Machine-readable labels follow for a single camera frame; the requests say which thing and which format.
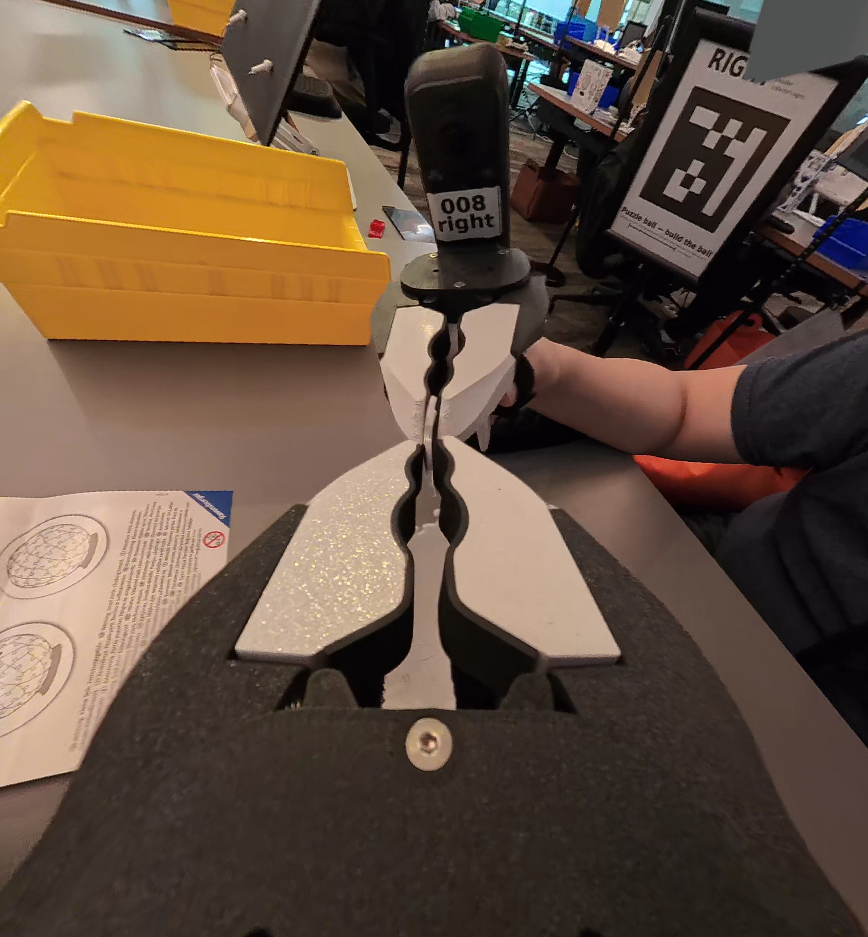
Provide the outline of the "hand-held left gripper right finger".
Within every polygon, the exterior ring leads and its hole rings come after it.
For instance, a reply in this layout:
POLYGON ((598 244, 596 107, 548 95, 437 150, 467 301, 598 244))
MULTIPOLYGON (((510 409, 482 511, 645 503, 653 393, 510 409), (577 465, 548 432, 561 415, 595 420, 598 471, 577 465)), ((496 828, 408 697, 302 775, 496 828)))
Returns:
POLYGON ((611 664, 620 648, 552 510, 455 438, 432 445, 448 542, 440 643, 459 709, 497 709, 523 674, 611 664))

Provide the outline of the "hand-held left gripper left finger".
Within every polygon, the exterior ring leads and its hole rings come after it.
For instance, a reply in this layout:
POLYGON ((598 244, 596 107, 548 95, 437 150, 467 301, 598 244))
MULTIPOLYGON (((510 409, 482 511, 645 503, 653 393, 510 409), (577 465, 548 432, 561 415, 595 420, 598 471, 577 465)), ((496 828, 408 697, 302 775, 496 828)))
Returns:
POLYGON ((413 640, 415 501, 425 462, 405 441, 323 488, 305 510, 234 647, 242 660, 343 673, 380 707, 413 640))

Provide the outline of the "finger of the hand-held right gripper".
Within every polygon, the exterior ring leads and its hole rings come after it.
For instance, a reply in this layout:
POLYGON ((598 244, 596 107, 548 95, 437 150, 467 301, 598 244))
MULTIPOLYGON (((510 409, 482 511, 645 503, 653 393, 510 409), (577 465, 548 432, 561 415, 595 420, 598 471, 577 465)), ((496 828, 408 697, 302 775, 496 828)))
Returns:
POLYGON ((442 313, 426 307, 394 311, 381 355, 381 374, 393 416, 405 437, 421 443, 420 411, 429 392, 440 395, 437 381, 445 365, 440 339, 446 338, 442 313))
POLYGON ((465 313, 459 324, 462 349, 453 357, 440 392, 436 438, 468 439, 484 429, 513 386, 512 352, 520 306, 494 303, 465 313))

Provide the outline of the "single curved jigsaw piece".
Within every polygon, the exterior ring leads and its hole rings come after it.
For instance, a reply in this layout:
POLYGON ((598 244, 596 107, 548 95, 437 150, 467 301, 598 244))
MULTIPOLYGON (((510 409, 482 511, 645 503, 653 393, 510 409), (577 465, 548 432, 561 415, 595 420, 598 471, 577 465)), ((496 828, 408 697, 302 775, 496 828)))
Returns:
POLYGON ((420 411, 419 438, 424 449, 422 479, 425 486, 434 487, 435 453, 440 419, 440 396, 429 392, 420 411))

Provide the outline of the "person's right hand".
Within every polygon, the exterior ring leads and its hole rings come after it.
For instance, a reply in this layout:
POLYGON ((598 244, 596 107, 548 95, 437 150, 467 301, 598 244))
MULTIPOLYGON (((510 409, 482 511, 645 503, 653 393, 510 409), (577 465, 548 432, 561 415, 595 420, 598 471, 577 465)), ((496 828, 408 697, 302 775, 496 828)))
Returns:
POLYGON ((496 415, 513 416, 530 409, 543 417, 565 423, 568 407, 576 400, 569 389, 573 366, 586 356, 546 337, 538 339, 515 359, 512 383, 500 399, 496 415))

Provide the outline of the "green plastic bin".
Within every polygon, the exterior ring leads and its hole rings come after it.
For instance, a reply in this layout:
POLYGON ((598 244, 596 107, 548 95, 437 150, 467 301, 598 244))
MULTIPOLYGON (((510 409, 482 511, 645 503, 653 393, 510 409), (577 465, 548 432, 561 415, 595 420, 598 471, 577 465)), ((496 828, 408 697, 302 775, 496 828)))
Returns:
POLYGON ((487 10, 463 7, 458 12, 457 26, 472 39, 495 43, 506 23, 487 10))

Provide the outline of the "brown bag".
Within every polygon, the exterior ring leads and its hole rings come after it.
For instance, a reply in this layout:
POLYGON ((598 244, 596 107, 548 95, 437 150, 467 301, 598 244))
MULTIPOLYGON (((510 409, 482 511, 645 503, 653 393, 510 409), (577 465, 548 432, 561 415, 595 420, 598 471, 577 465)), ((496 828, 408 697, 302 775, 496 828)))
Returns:
POLYGON ((579 199, 581 181, 569 171, 528 158, 510 195, 511 209, 534 223, 563 224, 579 199))

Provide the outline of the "grey flat card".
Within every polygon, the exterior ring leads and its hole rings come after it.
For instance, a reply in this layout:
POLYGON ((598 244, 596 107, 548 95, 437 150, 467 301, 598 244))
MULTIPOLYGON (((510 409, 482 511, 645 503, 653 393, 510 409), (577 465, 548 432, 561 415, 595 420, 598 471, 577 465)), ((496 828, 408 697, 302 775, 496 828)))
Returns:
POLYGON ((417 210, 391 205, 383 205, 382 210, 403 240, 435 243, 436 238, 430 222, 417 210))

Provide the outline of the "black sign stand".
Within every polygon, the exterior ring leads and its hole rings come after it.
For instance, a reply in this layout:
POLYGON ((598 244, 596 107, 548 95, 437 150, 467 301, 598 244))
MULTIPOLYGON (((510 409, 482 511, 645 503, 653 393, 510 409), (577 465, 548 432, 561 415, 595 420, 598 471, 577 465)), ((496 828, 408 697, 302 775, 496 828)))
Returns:
POLYGON ((605 297, 610 308, 591 353, 605 357, 622 332, 632 334, 642 350, 660 365, 680 364, 682 341, 665 332, 697 298, 698 289, 675 272, 651 260, 639 260, 621 286, 605 297))

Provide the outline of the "black display board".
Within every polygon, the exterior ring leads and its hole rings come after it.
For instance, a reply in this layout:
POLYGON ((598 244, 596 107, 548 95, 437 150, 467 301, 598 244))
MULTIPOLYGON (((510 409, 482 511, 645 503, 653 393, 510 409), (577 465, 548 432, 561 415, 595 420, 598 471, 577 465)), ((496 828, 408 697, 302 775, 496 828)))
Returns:
POLYGON ((263 146, 279 127, 303 66, 319 1, 236 1, 220 53, 263 146))

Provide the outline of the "white task sign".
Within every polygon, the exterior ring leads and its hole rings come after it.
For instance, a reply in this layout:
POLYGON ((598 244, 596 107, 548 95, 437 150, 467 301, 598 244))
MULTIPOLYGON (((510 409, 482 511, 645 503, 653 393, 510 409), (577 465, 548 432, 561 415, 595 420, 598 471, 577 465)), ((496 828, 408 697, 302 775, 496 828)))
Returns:
POLYGON ((838 87, 817 73, 750 81, 749 59, 698 42, 610 228, 695 279, 838 87))

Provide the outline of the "white instruction leaflet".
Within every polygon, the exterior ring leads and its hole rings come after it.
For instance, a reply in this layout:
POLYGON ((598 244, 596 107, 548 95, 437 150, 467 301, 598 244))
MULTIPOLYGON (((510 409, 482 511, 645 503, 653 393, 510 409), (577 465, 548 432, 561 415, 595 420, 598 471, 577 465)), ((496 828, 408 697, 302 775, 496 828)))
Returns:
POLYGON ((224 567, 232 500, 0 497, 0 788, 79 767, 133 666, 224 567))

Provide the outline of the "yellow plastic bin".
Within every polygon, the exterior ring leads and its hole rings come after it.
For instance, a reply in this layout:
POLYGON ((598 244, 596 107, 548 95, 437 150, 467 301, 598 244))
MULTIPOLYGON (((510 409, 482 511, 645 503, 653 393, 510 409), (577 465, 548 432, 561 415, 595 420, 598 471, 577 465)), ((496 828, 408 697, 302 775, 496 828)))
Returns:
POLYGON ((0 283, 50 340, 364 346, 391 281, 344 163, 22 101, 0 283))

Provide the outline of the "blue plastic bin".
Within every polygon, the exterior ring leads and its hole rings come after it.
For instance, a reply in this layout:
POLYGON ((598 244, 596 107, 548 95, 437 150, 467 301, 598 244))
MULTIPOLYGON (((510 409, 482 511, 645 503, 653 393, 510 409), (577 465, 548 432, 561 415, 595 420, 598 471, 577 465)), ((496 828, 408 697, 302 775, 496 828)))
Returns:
POLYGON ((868 281, 868 222, 844 220, 815 253, 868 281))

